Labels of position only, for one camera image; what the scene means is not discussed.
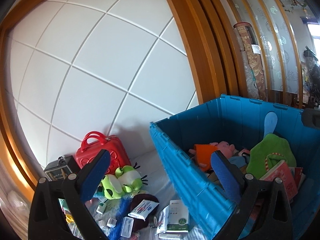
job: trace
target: book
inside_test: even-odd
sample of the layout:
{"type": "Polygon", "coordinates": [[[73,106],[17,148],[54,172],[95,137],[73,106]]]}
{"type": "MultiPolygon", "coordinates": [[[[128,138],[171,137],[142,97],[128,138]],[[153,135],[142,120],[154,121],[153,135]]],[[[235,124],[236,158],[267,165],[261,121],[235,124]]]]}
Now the book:
{"type": "Polygon", "coordinates": [[[266,181],[273,181],[276,177],[282,179],[285,190],[287,192],[288,199],[291,200],[298,193],[298,189],[292,176],[292,173],[284,160],[279,161],[277,165],[272,167],[260,179],[266,181]]]}
{"type": "Polygon", "coordinates": [[[166,232],[189,232],[189,211],[182,200],[170,201],[169,218],[166,232]]]}
{"type": "Polygon", "coordinates": [[[299,190],[301,187],[301,184],[303,183],[306,176],[302,173],[303,168],[300,167],[289,167],[292,176],[294,178],[294,182],[296,183],[297,189],[299,190]]]}

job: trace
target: green frog plush toy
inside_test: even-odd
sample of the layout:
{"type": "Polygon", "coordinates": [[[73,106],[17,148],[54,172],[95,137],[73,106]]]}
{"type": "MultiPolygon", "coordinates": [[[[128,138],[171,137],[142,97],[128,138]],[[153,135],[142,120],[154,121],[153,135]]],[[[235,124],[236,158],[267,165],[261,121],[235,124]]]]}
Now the green frog plush toy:
{"type": "Polygon", "coordinates": [[[101,181],[104,195],[107,199],[119,199],[125,193],[139,190],[143,184],[148,185],[146,177],[129,165],[117,168],[115,175],[107,174],[101,181]]]}

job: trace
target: blue fuzzy toy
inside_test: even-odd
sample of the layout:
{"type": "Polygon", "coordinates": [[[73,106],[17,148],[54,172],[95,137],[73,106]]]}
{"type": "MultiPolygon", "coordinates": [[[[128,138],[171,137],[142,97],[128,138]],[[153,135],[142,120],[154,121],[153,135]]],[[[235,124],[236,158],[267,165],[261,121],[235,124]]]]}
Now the blue fuzzy toy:
{"type": "Polygon", "coordinates": [[[117,223],[116,223],[116,226],[110,230],[108,235],[110,240],[119,240],[120,231],[122,227],[122,220],[124,217],[128,215],[129,206],[131,202],[132,202],[131,195],[125,195],[120,199],[119,210],[115,217],[117,220],[117,223]]]}

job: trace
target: red mini suitcase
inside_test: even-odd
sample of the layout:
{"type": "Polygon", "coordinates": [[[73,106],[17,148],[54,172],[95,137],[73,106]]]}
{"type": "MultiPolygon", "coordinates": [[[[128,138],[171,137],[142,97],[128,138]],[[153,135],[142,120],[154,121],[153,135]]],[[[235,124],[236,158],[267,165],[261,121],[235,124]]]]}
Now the red mini suitcase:
{"type": "Polygon", "coordinates": [[[84,137],[81,147],[76,152],[75,160],[79,167],[82,169],[83,166],[90,163],[102,149],[108,150],[111,157],[106,174],[115,174],[118,167],[131,165],[122,142],[117,136],[106,137],[103,133],[92,131],[84,137]],[[89,138],[95,138],[97,141],[88,144],[89,138]]]}

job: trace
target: metal screw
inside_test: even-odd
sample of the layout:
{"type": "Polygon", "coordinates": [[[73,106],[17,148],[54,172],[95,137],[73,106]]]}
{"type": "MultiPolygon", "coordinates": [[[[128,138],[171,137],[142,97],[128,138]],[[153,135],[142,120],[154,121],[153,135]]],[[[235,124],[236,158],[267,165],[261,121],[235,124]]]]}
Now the metal screw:
{"type": "Polygon", "coordinates": [[[279,177],[276,178],[276,183],[281,184],[282,183],[282,179],[280,179],[279,177]]]}
{"type": "Polygon", "coordinates": [[[252,180],[252,179],[253,179],[253,175],[250,174],[250,173],[247,173],[247,174],[245,175],[245,178],[248,179],[248,180],[252,180]]]}
{"type": "Polygon", "coordinates": [[[73,180],[73,179],[75,179],[76,177],[77,177],[77,174],[71,173],[71,174],[68,176],[68,179],[73,180]]]}
{"type": "Polygon", "coordinates": [[[46,180],[47,180],[47,179],[46,179],[45,177],[42,177],[42,178],[39,179],[39,183],[41,183],[41,184],[42,184],[42,183],[45,183],[46,180]]]}

